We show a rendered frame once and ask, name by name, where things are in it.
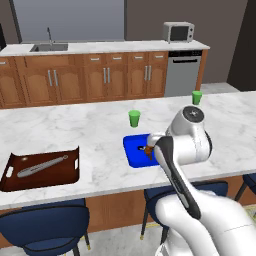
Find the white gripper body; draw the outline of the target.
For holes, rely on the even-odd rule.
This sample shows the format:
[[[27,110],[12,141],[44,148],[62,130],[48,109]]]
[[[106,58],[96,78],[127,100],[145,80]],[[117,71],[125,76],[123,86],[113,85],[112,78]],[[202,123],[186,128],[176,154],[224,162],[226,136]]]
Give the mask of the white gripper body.
[[[148,137],[147,137],[147,145],[149,147],[154,147],[156,142],[165,135],[164,132],[157,132],[157,133],[151,133]]]

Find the blue tray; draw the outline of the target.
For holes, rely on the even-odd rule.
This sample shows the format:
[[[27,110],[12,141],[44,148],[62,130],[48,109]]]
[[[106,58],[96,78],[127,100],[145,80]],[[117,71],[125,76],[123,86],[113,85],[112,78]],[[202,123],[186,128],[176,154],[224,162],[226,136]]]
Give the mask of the blue tray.
[[[123,147],[128,163],[133,168],[158,166],[155,155],[149,158],[144,149],[147,144],[148,134],[129,135],[123,138]]]

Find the dark brown tray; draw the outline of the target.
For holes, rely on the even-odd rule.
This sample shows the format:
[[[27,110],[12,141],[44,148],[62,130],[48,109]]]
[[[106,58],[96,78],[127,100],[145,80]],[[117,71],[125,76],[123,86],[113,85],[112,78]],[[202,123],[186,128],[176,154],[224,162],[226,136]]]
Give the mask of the dark brown tray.
[[[19,177],[18,173],[32,166],[52,161],[32,175]],[[79,180],[79,148],[31,155],[11,154],[0,180],[0,191],[13,192],[34,188],[72,184]]]

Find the green cup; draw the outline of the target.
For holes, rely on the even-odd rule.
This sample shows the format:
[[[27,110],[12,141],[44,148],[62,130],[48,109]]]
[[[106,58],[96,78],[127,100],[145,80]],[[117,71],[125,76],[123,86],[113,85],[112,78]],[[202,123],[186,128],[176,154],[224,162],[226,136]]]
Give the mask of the green cup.
[[[202,98],[202,92],[201,91],[194,90],[192,92],[192,103],[194,105],[199,105],[200,101],[201,101],[201,98]]]
[[[138,126],[140,119],[140,112],[138,110],[130,110],[129,111],[129,120],[130,120],[130,126],[135,128]]]

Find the blue stool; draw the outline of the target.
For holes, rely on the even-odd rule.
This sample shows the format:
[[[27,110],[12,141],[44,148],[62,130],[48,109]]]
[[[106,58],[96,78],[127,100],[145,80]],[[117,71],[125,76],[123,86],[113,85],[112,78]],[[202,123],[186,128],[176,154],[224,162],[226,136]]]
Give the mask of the blue stool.
[[[235,196],[235,201],[241,198],[246,188],[249,188],[256,195],[256,173],[245,174],[242,178],[243,183]]]
[[[22,207],[0,215],[0,233],[28,256],[80,256],[78,242],[90,248],[89,209],[84,198]]]
[[[193,182],[192,185],[198,190],[213,191],[218,196],[226,196],[228,193],[228,183],[222,180]],[[161,243],[165,242],[169,228],[164,224],[162,224],[156,217],[155,206],[159,199],[168,195],[175,195],[175,194],[176,194],[176,191],[171,185],[156,187],[156,188],[149,188],[144,190],[144,199],[146,204],[145,204],[140,239],[144,238],[146,222],[147,222],[148,216],[151,216],[152,219],[162,227]]]

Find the silver dishwasher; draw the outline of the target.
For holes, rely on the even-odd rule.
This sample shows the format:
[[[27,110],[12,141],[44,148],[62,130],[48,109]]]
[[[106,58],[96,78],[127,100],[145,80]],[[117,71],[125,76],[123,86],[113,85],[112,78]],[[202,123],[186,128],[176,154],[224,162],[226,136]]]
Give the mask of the silver dishwasher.
[[[201,50],[168,52],[165,97],[188,96],[195,90]]]

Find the wooden cupboard run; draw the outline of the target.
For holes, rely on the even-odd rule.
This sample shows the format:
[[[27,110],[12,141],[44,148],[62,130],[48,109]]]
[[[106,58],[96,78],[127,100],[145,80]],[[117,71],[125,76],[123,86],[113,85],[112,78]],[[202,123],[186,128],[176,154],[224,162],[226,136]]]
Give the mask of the wooden cupboard run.
[[[0,108],[159,98],[166,51],[0,57]]]

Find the silver microwave oven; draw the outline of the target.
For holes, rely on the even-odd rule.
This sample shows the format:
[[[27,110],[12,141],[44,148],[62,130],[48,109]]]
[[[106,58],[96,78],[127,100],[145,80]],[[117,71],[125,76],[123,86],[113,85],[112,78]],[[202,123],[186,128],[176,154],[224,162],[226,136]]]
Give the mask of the silver microwave oven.
[[[195,25],[189,22],[165,22],[163,38],[168,43],[188,43],[193,40]]]

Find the grey kitchen utensil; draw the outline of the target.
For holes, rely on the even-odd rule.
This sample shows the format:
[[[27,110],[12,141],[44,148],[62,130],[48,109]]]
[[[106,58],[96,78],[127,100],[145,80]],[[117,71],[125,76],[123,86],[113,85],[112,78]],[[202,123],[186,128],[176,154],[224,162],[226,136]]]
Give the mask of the grey kitchen utensil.
[[[28,167],[28,168],[25,168],[21,171],[19,171],[17,173],[17,177],[18,178],[24,178],[24,177],[28,177],[28,176],[31,176],[39,171],[42,171],[44,169],[47,169],[53,165],[56,165],[60,162],[62,162],[63,160],[66,160],[68,158],[67,155],[64,155],[62,157],[58,157],[58,158],[55,158],[53,160],[50,160],[50,161],[46,161],[46,162],[43,162],[41,164],[38,164],[38,165],[34,165],[34,166],[31,166],[31,167]]]

